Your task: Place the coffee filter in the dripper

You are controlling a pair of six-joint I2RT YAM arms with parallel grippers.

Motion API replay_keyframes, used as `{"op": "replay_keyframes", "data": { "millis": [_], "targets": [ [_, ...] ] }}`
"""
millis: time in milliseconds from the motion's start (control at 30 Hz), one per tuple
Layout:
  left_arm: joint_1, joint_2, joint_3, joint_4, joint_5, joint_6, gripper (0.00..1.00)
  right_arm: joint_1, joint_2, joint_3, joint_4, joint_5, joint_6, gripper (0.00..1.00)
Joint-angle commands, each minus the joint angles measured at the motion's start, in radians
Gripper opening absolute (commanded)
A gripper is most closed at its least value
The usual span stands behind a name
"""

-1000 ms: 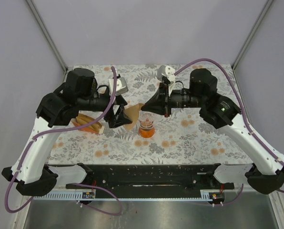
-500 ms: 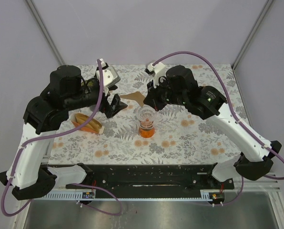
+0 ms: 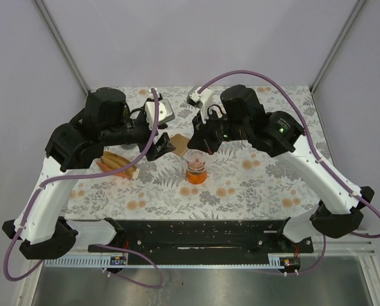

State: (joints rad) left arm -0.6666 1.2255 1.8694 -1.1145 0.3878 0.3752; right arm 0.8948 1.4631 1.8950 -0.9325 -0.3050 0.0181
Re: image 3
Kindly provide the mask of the orange glass carafe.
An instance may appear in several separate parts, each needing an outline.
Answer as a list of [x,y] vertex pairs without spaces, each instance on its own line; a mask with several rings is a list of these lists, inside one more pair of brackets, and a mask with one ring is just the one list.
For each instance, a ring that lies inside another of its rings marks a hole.
[[191,184],[198,185],[204,183],[207,179],[205,162],[187,162],[185,176],[186,180]]

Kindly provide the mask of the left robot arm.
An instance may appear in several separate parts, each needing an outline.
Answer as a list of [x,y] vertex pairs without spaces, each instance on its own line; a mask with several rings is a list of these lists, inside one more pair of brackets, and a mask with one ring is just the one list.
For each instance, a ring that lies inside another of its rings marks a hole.
[[111,218],[71,221],[60,213],[74,185],[89,178],[86,170],[105,147],[135,144],[139,158],[148,161],[174,150],[166,133],[154,141],[157,129],[175,117],[170,102],[152,90],[137,110],[137,117],[132,118],[126,95],[102,87],[88,94],[76,116],[54,130],[29,204],[18,218],[2,226],[9,238],[21,240],[19,250],[26,259],[57,259],[74,247],[122,249],[123,229]]

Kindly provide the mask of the brown paper coffee filter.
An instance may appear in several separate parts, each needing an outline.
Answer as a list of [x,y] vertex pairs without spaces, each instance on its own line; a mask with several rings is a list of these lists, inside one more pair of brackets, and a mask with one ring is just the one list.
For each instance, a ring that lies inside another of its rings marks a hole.
[[176,156],[183,157],[188,151],[187,144],[189,139],[181,134],[175,134],[170,138],[170,143],[175,147],[173,153]]

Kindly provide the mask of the paper filter holder box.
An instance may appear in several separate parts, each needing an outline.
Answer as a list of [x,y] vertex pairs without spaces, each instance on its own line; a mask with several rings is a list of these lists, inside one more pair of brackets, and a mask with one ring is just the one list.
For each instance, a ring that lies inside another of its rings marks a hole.
[[[125,157],[110,151],[104,151],[103,155],[94,161],[103,173],[120,170],[131,162]],[[127,170],[116,173],[115,176],[134,180],[138,178],[139,174],[140,170],[136,166],[132,166]]]

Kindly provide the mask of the clear glass dripper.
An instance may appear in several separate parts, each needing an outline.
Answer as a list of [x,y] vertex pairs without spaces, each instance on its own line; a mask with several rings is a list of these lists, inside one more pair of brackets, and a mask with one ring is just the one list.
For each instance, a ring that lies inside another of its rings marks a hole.
[[191,171],[203,171],[208,160],[208,154],[200,150],[188,150],[184,155],[187,168]]

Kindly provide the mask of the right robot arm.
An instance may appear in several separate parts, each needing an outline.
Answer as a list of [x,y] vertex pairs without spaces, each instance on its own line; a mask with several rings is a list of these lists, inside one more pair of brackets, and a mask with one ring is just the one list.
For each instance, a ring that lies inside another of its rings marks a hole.
[[248,141],[252,147],[268,154],[294,171],[319,196],[318,206],[284,221],[276,236],[277,247],[291,252],[303,239],[316,233],[340,238],[354,233],[363,221],[362,200],[374,195],[370,187],[349,183],[344,189],[326,170],[329,165],[309,147],[307,132],[288,113],[266,112],[256,92],[244,85],[234,85],[220,95],[218,111],[213,109],[213,92],[195,87],[187,103],[199,108],[192,120],[193,135],[189,149],[212,155],[223,142]]

